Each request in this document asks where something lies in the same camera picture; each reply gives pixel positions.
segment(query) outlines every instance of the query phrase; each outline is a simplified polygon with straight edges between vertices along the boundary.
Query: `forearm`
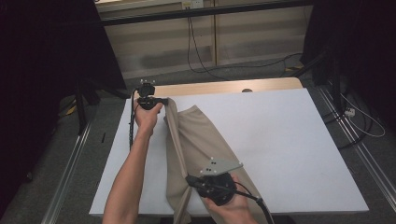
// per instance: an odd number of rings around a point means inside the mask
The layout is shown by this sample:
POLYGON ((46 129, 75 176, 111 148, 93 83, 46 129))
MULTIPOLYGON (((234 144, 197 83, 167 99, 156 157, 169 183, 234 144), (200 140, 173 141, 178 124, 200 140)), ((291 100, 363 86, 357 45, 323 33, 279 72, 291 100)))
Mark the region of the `forearm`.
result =
POLYGON ((143 188, 149 138, 149 131, 137 131, 131 151, 108 195, 104 223, 135 223, 143 188))
POLYGON ((241 217, 227 217, 224 218, 225 223, 227 224, 257 224, 257 221, 254 219, 254 217, 251 214, 248 214, 247 216, 241 218, 241 217))

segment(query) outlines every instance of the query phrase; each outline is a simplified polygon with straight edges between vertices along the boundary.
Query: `garment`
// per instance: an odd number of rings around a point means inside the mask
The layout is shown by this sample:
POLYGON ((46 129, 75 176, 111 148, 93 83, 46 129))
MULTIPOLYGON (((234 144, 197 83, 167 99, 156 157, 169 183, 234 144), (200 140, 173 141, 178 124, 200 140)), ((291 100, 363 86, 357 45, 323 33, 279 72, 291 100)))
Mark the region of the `garment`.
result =
MULTIPOLYGON (((210 158, 226 161, 238 161, 219 131, 210 119, 195 105, 188 110, 177 112, 175 101, 169 99, 165 106, 165 122, 168 125, 166 139, 167 188, 166 197, 174 208, 174 224, 191 222, 186 208, 191 196, 191 187, 187 184, 187 175, 200 176, 200 171, 209 163, 210 158)), ((239 181, 258 196, 244 168, 232 171, 239 181)), ((249 209, 259 223, 267 223, 260 207, 248 200, 249 209)), ((224 223, 217 214, 210 215, 218 224, 224 223)))

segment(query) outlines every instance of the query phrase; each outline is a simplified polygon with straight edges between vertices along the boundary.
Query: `wire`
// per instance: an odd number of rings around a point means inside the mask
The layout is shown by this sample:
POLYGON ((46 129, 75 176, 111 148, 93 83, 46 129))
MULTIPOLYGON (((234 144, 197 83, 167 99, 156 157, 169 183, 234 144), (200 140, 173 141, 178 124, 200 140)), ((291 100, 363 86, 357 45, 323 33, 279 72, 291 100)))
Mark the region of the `wire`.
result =
POLYGON ((242 188, 244 188, 244 189, 247 191, 248 194, 252 195, 251 192, 248 190, 248 188, 245 187, 243 184, 238 183, 238 182, 234 182, 234 183, 237 184, 237 185, 239 185, 239 186, 241 186, 242 188))
POLYGON ((195 41, 194 28, 192 27, 192 20, 191 20, 190 17, 188 17, 187 20, 189 21, 189 50, 188 50, 188 53, 187 53, 187 60, 188 60, 189 67, 190 67, 191 71, 197 72, 197 71, 195 71, 194 69, 192 69, 191 64, 190 64, 190 42, 191 42, 191 35, 192 35, 192 39, 193 39, 193 41, 194 41, 194 46, 195 46, 195 51, 196 51, 196 53, 197 53, 197 56, 198 56, 198 59, 199 59, 199 62, 200 62, 200 64, 201 64, 201 66, 205 69, 205 72, 208 73, 208 74, 209 74, 210 76, 212 76, 212 77, 216 77, 216 78, 220 78, 220 79, 225 80, 225 81, 229 81, 228 78, 215 76, 215 75, 211 74, 211 73, 206 69, 206 67, 205 67, 204 64, 202 63, 201 56, 199 55, 199 52, 198 52, 197 43, 196 43, 196 41, 195 41))
POLYGON ((132 95, 131 95, 131 121, 129 123, 129 149, 131 150, 131 146, 134 143, 134 113, 136 112, 137 107, 139 104, 137 104, 136 108, 134 109, 134 93, 137 91, 137 88, 134 88, 132 90, 132 95))
POLYGON ((334 113, 334 110, 332 110, 332 112, 330 112, 330 113, 328 113, 328 114, 322 115, 321 117, 322 117, 323 119, 325 119, 325 118, 329 117, 330 115, 332 115, 332 113, 334 113))
POLYGON ((265 204, 264 204, 262 198, 254 197, 254 196, 251 195, 251 194, 246 194, 246 193, 241 192, 241 191, 239 191, 239 190, 236 190, 236 189, 229 189, 229 188, 225 188, 225 187, 219 186, 219 185, 210 185, 209 187, 213 187, 213 188, 216 188, 216 189, 223 189, 223 190, 232 192, 232 193, 234 193, 234 194, 239 194, 239 195, 242 195, 242 196, 244 196, 244 197, 247 197, 247 198, 249 198, 249 199, 254 200, 254 201, 257 203, 257 205, 258 205, 258 206, 262 209, 262 211, 264 212, 264 215, 265 215, 265 218, 266 218, 267 222, 268 222, 269 224, 274 224, 274 220, 272 219, 271 214, 270 214, 270 212, 268 211, 268 208, 265 206, 265 204))
POLYGON ((71 101, 70 101, 69 103, 67 103, 66 105, 62 106, 62 107, 59 109, 59 112, 62 112, 62 111, 64 111, 64 110, 66 110, 67 107, 69 107, 69 109, 70 109, 70 108, 73 107, 75 104, 76 104, 76 97, 74 97, 73 100, 71 100, 71 101))
MULTIPOLYGON (((345 109, 344 109, 344 108, 341 108, 342 111, 341 111, 341 113, 339 113, 339 114, 337 115, 337 117, 335 117, 335 118, 333 118, 333 119, 331 119, 331 120, 325 121, 324 124, 332 123, 332 122, 334 122, 334 121, 340 119, 341 117, 343 117, 344 112, 345 112, 345 109)), ((324 118, 328 117, 331 113, 322 116, 322 118, 324 119, 324 118)))
POLYGON ((285 73, 286 73, 286 60, 283 60, 283 71, 282 71, 282 74, 280 74, 279 77, 283 77, 283 75, 285 75, 285 73))
MULTIPOLYGON (((360 106, 359 106, 359 103, 356 101, 355 97, 354 97, 353 95, 352 95, 352 97, 353 97, 353 99, 355 100, 355 102, 356 102, 356 104, 358 105, 358 107, 360 107, 360 106)), ((363 117, 363 122, 364 122, 364 128, 363 128, 363 129, 366 130, 366 125, 367 125, 366 117, 363 117)), ((372 126, 373 126, 373 121, 371 120, 371 122, 370 122, 370 124, 369 124, 369 127, 368 127, 368 129, 367 129, 367 132, 370 132, 372 126)), ((357 139, 353 140, 352 142, 350 142, 350 143, 348 143, 348 144, 346 144, 346 145, 344 145, 344 146, 342 146, 342 147, 338 147, 338 150, 342 150, 342 149, 345 149, 345 148, 354 146, 354 145, 358 144, 359 142, 361 142, 366 136, 367 136, 366 133, 361 133, 361 134, 358 136, 357 139)))
POLYGON ((375 134, 371 134, 371 133, 367 133, 366 131, 364 131, 364 130, 362 130, 360 127, 358 127, 358 125, 356 125, 353 121, 352 121, 352 119, 350 118, 350 116, 348 116, 349 117, 349 121, 352 123, 352 125, 353 126, 355 126, 357 129, 359 129, 359 131, 361 131, 361 132, 363 132, 363 133, 365 133, 365 134, 367 134, 367 135, 370 135, 370 136, 372 136, 372 137, 382 137, 382 136, 384 136, 385 135, 385 129, 384 129, 384 127, 378 122, 378 121, 376 121, 375 119, 373 119, 370 115, 368 115, 368 114, 366 114, 365 112, 363 112, 362 110, 360 110, 360 109, 358 109, 355 105, 353 105, 344 95, 342 95, 341 94, 341 96, 350 104, 350 105, 352 105, 355 109, 357 109, 358 111, 360 111, 364 116, 366 116, 366 117, 368 117, 369 119, 371 119, 372 121, 374 121, 381 129, 382 129, 382 133, 380 134, 380 135, 375 135, 375 134))
POLYGON ((275 65, 275 64, 277 64, 277 63, 282 63, 282 62, 284 63, 284 66, 285 66, 285 68, 286 68, 285 61, 286 61, 287 59, 289 59, 289 58, 291 58, 291 57, 293 57, 293 56, 296 56, 296 55, 302 55, 302 53, 290 54, 290 55, 287 55, 285 58, 283 58, 283 59, 281 59, 281 60, 279 60, 279 61, 276 61, 276 62, 274 62, 274 63, 268 63, 268 64, 261 64, 261 65, 231 65, 231 66, 221 66, 221 67, 213 67, 213 68, 207 69, 206 67, 204 67, 204 65, 203 65, 203 63, 202 63, 202 60, 201 60, 201 57, 200 57, 200 54, 198 53, 198 48, 197 48, 196 41, 195 41, 194 29, 193 29, 192 20, 191 20, 190 17, 188 17, 188 21, 189 21, 189 48, 188 48, 188 53, 187 53, 187 61, 188 61, 190 70, 191 70, 192 72, 195 72, 195 73, 208 73, 208 74, 209 74, 210 76, 212 76, 212 77, 217 77, 217 78, 220 78, 220 79, 229 81, 229 79, 227 79, 227 78, 215 76, 215 75, 211 74, 210 72, 211 72, 211 71, 214 71, 214 70, 228 69, 228 68, 261 68, 261 67, 271 66, 271 65, 275 65), (190 42, 191 42, 191 35, 192 35, 192 39, 193 39, 193 42, 194 42, 195 51, 196 51, 196 53, 197 53, 197 56, 198 56, 198 59, 199 59, 199 61, 200 61, 201 66, 204 68, 204 71, 199 71, 199 70, 193 69, 193 68, 191 67, 191 62, 190 62, 190 51, 191 51, 190 42))

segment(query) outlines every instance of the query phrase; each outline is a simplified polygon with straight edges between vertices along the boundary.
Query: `white paper surface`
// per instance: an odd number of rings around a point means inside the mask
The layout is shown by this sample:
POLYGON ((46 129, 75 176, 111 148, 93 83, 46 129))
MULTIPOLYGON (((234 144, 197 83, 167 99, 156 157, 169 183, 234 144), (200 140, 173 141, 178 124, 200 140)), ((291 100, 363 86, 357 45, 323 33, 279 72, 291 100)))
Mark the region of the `white paper surface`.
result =
MULTIPOLYGON (((178 111, 197 105, 233 149, 273 214, 368 211, 307 90, 172 97, 178 111)), ((166 201, 164 108, 151 137, 139 213, 172 215, 166 201)), ((90 211, 101 216, 129 152, 131 101, 125 104, 90 211)), ((207 215, 193 191, 192 215, 207 215)))

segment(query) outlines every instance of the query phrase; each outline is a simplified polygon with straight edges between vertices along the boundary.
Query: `power strip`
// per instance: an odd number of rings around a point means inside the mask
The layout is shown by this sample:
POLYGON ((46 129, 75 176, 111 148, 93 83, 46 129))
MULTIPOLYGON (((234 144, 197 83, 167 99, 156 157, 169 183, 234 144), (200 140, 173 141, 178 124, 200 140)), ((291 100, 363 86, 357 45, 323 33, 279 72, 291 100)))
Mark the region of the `power strip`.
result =
POLYGON ((349 116, 349 117, 354 117, 354 116, 355 116, 355 109, 354 109, 354 108, 347 107, 347 108, 346 108, 345 115, 347 115, 347 116, 349 116))
POLYGON ((195 8, 203 8, 204 1, 203 0, 185 0, 181 1, 181 9, 195 9, 195 8))

